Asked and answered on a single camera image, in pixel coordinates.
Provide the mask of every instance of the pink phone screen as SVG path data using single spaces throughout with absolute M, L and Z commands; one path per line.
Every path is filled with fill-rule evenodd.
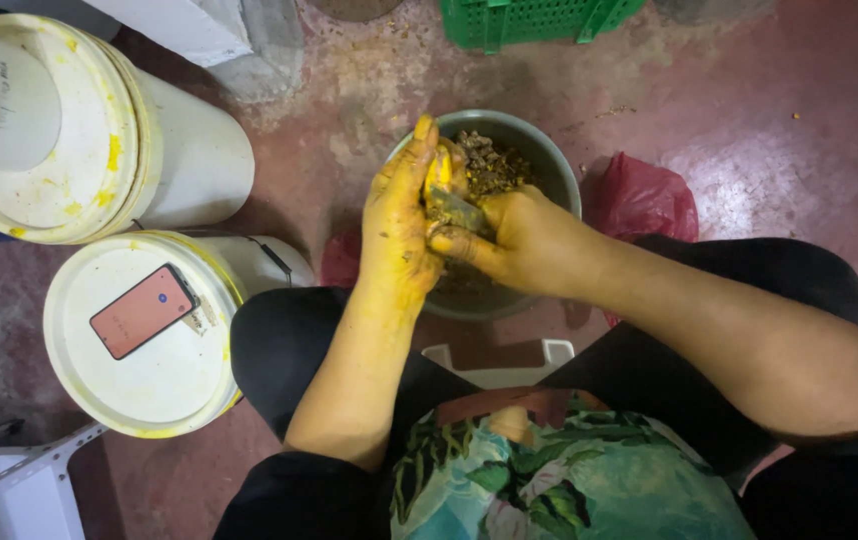
M 96 314 L 89 324 L 117 361 L 195 309 L 181 279 L 166 264 Z

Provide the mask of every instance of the hand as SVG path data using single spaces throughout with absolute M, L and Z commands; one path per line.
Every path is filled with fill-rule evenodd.
M 423 114 L 412 140 L 372 180 L 365 201 L 359 284 L 392 295 L 401 309 L 421 310 L 442 271 L 442 258 L 426 245 L 419 203 L 436 144 L 435 119 Z
M 600 234 L 532 185 L 484 197 L 480 206 L 496 232 L 493 245 L 460 227 L 432 232 L 433 250 L 472 264 L 504 286 L 529 294 L 574 298 L 591 269 L 579 258 Z

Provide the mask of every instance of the grey bowl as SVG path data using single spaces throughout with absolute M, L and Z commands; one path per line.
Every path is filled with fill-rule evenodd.
M 581 219 L 582 204 L 576 175 L 562 152 L 541 130 L 511 114 L 479 108 L 444 114 L 437 120 L 439 134 L 443 137 L 454 139 L 460 131 L 474 129 L 483 137 L 517 148 L 532 164 L 535 176 L 542 180 L 545 196 Z M 411 138 L 409 133 L 396 145 L 392 154 L 401 150 Z M 459 321 L 488 321 L 519 313 L 535 300 L 535 297 L 500 285 L 471 297 L 432 291 L 426 297 L 423 311 Z

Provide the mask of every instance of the stacked bucket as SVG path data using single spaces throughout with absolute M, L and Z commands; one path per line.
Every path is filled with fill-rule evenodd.
M 228 344 L 236 309 L 315 281 L 277 239 L 176 232 L 238 211 L 254 168 L 248 138 L 223 110 L 82 30 L 0 15 L 0 232 L 88 244 L 56 275 L 44 331 L 63 387 L 112 429 L 168 437 L 217 418 L 240 397 Z M 125 232 L 135 227 L 146 230 Z M 198 308 L 114 359 L 90 319 L 166 264 Z

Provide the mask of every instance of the green plastic crate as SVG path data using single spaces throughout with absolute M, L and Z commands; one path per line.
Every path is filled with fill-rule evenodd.
M 498 53 L 507 43 L 572 38 L 589 43 L 646 0 L 439 0 L 445 36 L 463 49 Z

